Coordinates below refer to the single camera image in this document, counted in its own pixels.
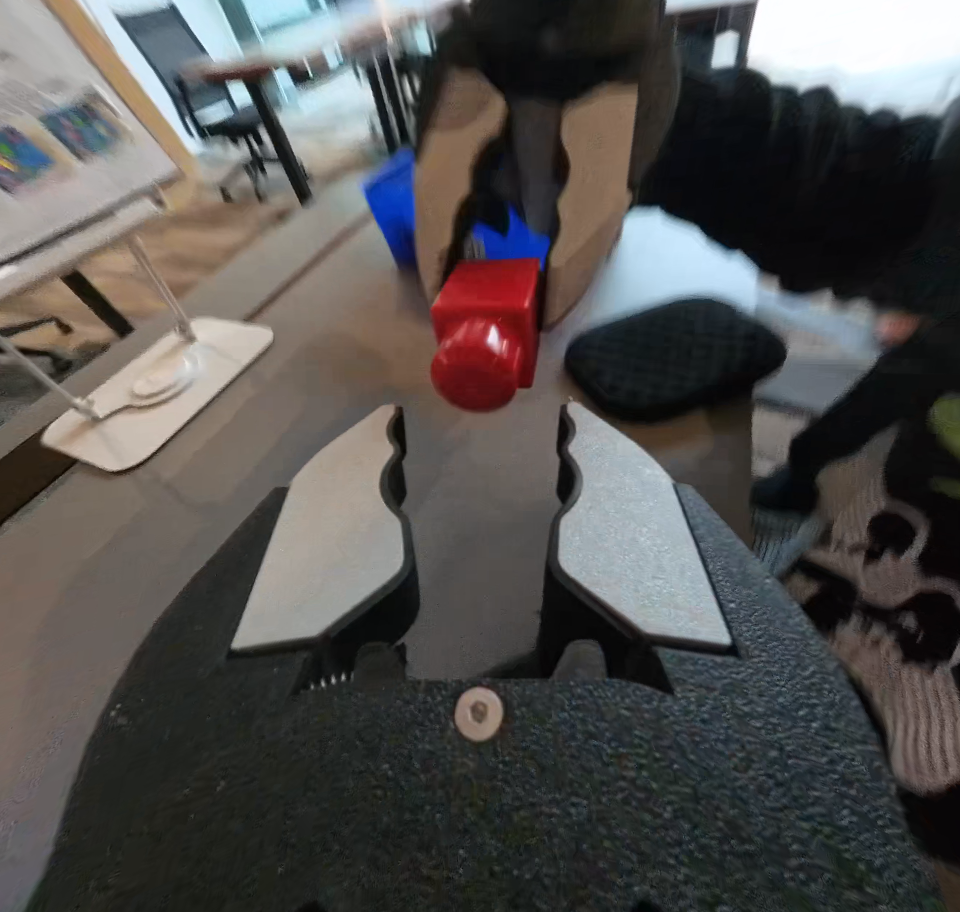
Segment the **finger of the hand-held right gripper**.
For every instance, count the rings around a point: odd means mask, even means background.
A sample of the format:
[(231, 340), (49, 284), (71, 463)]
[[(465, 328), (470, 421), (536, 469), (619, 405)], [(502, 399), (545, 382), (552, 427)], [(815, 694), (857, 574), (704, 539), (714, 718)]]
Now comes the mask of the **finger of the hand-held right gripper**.
[(507, 115), (503, 95), (479, 70), (450, 66), (443, 71), (414, 163), (415, 260), (430, 304), (468, 249), (477, 177)]
[(637, 90), (593, 90), (561, 112), (568, 174), (546, 272), (543, 326), (555, 328), (591, 287), (618, 241), (631, 201)]

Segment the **wood-top office desk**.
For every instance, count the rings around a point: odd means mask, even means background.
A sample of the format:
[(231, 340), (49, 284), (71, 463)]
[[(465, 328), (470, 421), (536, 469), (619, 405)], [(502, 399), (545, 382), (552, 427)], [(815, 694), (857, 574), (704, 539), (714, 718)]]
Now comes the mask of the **wood-top office desk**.
[(402, 81), (395, 54), (400, 49), (402, 31), (419, 23), (433, 25), (460, 3), (467, 0), (419, 0), (396, 3), (379, 0), (364, 4), (351, 13), (332, 19), (333, 25), (307, 39), (306, 46), (261, 47), (241, 58), (198, 60), (183, 68), (185, 80), (208, 85), (240, 83), (246, 89), (260, 116), (278, 162), (302, 206), (313, 198), (305, 167), (294, 151), (266, 93), (266, 82), (279, 70), (329, 73), (333, 70), (328, 51), (337, 47), (344, 57), (373, 71), (370, 86), (374, 100), (383, 106), (387, 122), (389, 152), (414, 140), (412, 112), (404, 102)]

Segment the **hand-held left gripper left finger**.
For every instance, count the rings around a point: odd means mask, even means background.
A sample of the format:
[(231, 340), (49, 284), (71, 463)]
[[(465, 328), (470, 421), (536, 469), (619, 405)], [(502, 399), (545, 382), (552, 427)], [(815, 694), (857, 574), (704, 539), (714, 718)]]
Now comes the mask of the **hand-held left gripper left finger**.
[(403, 510), (405, 456), (403, 409), (388, 403), (323, 446), (294, 475), (232, 654), (330, 639), (416, 580)]

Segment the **black-and-white patterned garment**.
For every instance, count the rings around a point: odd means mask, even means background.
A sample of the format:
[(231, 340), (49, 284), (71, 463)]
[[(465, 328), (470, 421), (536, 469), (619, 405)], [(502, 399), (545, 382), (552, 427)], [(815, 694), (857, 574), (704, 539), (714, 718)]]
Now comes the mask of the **black-and-white patterned garment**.
[(755, 549), (846, 670), (898, 783), (958, 788), (958, 509), (943, 518), (875, 476), (830, 521), (753, 510)]

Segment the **black printed hoodie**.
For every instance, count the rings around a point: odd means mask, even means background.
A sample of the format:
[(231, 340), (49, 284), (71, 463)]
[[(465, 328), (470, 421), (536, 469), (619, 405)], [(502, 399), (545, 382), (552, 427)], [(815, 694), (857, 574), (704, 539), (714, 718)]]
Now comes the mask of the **black printed hoodie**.
[(921, 320), (905, 339), (790, 442), (785, 462), (750, 489), (755, 510), (808, 516), (818, 476), (892, 426), (931, 423), (958, 432), (959, 313)]

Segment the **red single-stud mega block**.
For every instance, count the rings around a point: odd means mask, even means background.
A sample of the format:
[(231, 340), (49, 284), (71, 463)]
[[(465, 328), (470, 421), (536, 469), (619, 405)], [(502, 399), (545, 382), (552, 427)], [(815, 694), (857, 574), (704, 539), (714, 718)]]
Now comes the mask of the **red single-stud mega block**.
[(437, 340), (430, 378), (449, 404), (489, 413), (532, 387), (541, 278), (536, 258), (464, 261), (450, 273), (430, 309)]

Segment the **blue plastic bin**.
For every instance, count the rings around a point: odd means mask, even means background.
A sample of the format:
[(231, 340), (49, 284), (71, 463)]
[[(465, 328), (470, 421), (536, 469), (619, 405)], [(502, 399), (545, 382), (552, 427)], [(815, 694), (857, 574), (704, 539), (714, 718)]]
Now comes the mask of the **blue plastic bin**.
[[(366, 203), (398, 267), (416, 271), (415, 155), (402, 147), (366, 177)], [(476, 195), (468, 212), (473, 219), (462, 243), (465, 259), (534, 258), (546, 263), (550, 238), (531, 230), (521, 215), (497, 195)]]

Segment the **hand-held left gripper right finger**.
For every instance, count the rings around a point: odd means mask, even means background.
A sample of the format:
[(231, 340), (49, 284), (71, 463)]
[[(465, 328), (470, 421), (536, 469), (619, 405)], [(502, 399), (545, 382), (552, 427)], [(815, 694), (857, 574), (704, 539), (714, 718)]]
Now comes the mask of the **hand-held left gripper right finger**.
[(550, 575), (619, 634), (710, 654), (735, 641), (677, 485), (580, 403), (558, 415)]

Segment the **black honeycomb pad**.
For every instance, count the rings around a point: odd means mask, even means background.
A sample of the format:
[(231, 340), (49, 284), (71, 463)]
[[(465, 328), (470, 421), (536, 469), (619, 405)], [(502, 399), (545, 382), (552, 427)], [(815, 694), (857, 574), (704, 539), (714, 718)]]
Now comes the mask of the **black honeycomb pad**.
[(656, 424), (750, 396), (786, 355), (786, 343), (757, 319), (698, 297), (582, 333), (563, 366), (606, 415)]

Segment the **white tabletop display stand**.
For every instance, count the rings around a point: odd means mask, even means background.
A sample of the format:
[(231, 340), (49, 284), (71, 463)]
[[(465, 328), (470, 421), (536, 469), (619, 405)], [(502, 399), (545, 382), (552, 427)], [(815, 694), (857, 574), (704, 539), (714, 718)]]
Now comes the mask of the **white tabletop display stand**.
[(47, 0), (1, 0), (2, 301), (75, 271), (115, 244), (172, 324), (99, 387), (72, 394), (2, 330), (2, 364), (61, 397), (44, 447), (107, 473), (140, 466), (264, 354), (270, 328), (191, 317), (154, 269), (141, 228), (166, 213), (180, 179), (158, 140), (102, 78)]

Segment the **black office chair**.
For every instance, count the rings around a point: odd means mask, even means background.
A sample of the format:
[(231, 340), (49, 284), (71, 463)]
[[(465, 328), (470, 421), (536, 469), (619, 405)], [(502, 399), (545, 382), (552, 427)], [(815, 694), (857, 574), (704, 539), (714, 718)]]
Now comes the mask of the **black office chair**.
[(162, 82), (189, 134), (202, 142), (223, 140), (235, 149), (246, 149), (246, 157), (219, 182), (222, 200), (233, 201), (234, 186), (245, 174), (255, 198), (265, 202), (268, 157), (258, 110), (254, 105), (239, 106), (226, 84), (185, 76), (186, 67), (208, 58), (209, 52), (179, 8), (169, 4), (116, 18)]

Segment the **person's right forearm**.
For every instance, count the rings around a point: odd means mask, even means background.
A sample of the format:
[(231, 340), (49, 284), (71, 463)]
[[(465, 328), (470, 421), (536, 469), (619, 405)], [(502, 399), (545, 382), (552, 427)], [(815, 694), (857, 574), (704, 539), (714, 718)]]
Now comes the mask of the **person's right forearm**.
[(684, 73), (635, 202), (697, 226), (793, 293), (958, 315), (958, 99), (867, 112), (747, 69)]

